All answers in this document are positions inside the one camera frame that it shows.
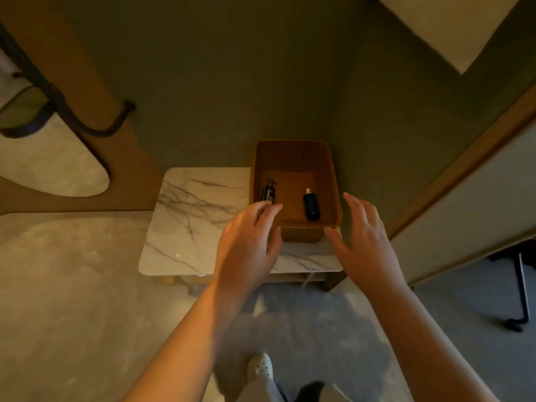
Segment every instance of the light-colored pants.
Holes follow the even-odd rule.
[[[335,385],[326,385],[320,402],[352,402]],[[259,376],[244,388],[236,402],[285,402],[277,385],[270,378]]]

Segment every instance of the marble tabletop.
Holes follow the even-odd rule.
[[[247,207],[250,168],[166,172],[139,260],[149,276],[210,275],[222,229]],[[284,243],[272,273],[340,271],[324,239]]]

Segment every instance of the forearm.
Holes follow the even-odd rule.
[[[369,299],[415,402],[497,401],[409,288]]]
[[[224,335],[243,302],[209,285],[125,401],[200,401]]]

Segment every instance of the shoe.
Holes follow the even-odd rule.
[[[273,367],[270,356],[266,353],[256,354],[249,360],[246,378],[252,382],[259,375],[273,379]]]

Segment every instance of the bottle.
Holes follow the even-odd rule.
[[[273,204],[276,197],[276,189],[273,187],[275,184],[276,182],[273,179],[268,179],[268,184],[263,187],[263,193],[260,198],[262,201],[269,200]]]
[[[303,206],[305,208],[305,218],[309,221],[317,221],[320,218],[320,209],[316,201],[316,195],[311,193],[311,189],[307,188],[303,196]]]

